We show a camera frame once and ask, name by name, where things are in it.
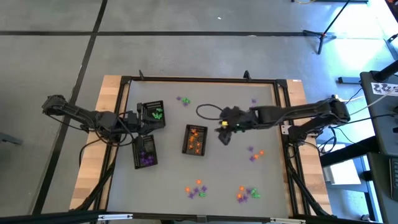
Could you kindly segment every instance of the wooden board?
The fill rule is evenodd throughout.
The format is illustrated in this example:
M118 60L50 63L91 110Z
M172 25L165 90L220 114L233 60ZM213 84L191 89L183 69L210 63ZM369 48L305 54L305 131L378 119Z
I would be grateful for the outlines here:
M121 76L111 76L111 75L104 76L103 84L96 105L96 110L114 111L116 98L118 96L118 91L119 91L120 80ZM307 101L305 99L302 82L300 80L287 80L287 84L289 90L290 104L292 106L306 104ZM127 95L128 95L128 88L125 88L120 112L124 111ZM281 90L280 90L280 97L281 98L284 97ZM303 124L307 121L308 119L299 119L295 120L295 124ZM96 135L90 133L87 142L94 141L95 139L97 139ZM313 138L307 138L306 141L315 144L315 140ZM96 142L85 149L81 167L78 173L78 178L76 180L75 191L73 193L70 208L75 208L79 206L84 201L84 199L90 194L95 185L98 183L105 155L105 148L106 146L104 143ZM328 193L326 190L326 184L323 178L322 167L320 164L317 150L312 146L308 145L300 146L300 156L301 156L306 186L314 196L315 200L322 206L322 208L326 212L331 214L331 207L329 203ZM291 216L292 209L290 205L289 190L287 187L287 178L286 178L286 171L285 171L283 157L281 157L280 160L284 171L285 196L288 201L286 206L289 211L289 216ZM109 192L109 183L107 183L107 185L104 187L100 208L106 208L108 192ZM296 192L299 213L303 213L302 198L300 194L300 189L297 186L295 186L295 192Z

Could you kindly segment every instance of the tripod stand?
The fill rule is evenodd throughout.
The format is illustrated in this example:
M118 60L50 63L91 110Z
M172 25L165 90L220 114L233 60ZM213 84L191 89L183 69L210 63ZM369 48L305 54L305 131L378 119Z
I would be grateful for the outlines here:
M338 12L337 16L333 19L333 21L329 24L328 28L326 28L326 30L321 33L321 32L314 32L314 31L309 31L309 30L303 30L304 34L310 34L310 35L314 35L316 37L319 38L319 47L318 47L318 53L317 54L321 54L322 51L322 46L323 46L323 39L324 38L330 38L330 39L335 39L337 38L337 36L335 35L327 35L327 32L329 31L330 27L333 25L333 23L336 21L336 19L338 18L338 16L340 16L341 12L343 12L344 8L348 5L348 3L351 0L347 0L346 4L341 8L340 12Z

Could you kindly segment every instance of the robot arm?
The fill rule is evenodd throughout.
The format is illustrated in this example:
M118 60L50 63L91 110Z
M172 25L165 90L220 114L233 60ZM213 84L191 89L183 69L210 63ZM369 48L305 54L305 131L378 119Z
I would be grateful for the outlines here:
M141 114L142 104L137 104L137 113L128 111L126 118L120 118L116 113L110 111L88 111L79 106L68 103L62 95L52 95L42 106L43 113L51 116L68 116L78 121L80 127L88 132L96 130L97 133L111 141L117 141L118 135L130 133L138 133L138 135L146 135L151 131L164 128L161 120L148 117Z
M289 128L290 143L301 143L308 134L322 132L330 124L345 124L349 121L349 113L344 103L330 98L317 103L281 108L278 106L256 106L249 111L242 111L237 106L224 108L220 114L221 127L218 139L228 145L232 132L245 132L251 129L268 129L284 121L300 118L311 118L301 126Z

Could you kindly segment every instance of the small toy piece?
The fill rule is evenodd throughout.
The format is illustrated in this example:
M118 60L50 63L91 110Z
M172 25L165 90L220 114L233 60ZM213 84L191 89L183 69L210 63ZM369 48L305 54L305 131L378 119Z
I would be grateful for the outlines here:
M251 197L252 198L260 198L260 195L259 194L252 194Z

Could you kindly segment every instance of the gray floor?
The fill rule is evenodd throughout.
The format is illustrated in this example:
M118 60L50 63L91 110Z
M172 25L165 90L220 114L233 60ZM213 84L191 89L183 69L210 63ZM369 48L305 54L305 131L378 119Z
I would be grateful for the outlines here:
M103 75L137 75L139 69L146 75L197 77L241 77L249 70L253 78L303 80L308 102L332 94L348 99L359 87L338 85L337 77L358 77L362 71L379 70L393 61L381 39L386 33L373 2L347 7L331 30L344 38L327 42L321 55L314 53L318 40L309 37L98 37L77 104L93 110ZM100 4L100 0L3 0L0 30L92 30ZM289 0L110 0L100 29L322 31L342 5L303 6ZM24 140L23 146L0 144L0 216L30 212L59 127L40 107L48 95L70 96L87 44L88 37L0 36L0 131ZM349 110L364 104L364 100L352 102ZM364 111L352 119L366 116ZM344 131L360 133L348 135L358 141L372 135L369 125L353 124ZM329 135L326 132L321 138ZM338 139L344 137L338 133ZM44 212L68 209L78 151L85 141L86 134L68 130ZM363 213L355 210L358 197L346 203L353 209L350 215L342 212L344 207L334 202L338 194L330 192L333 212L342 217Z

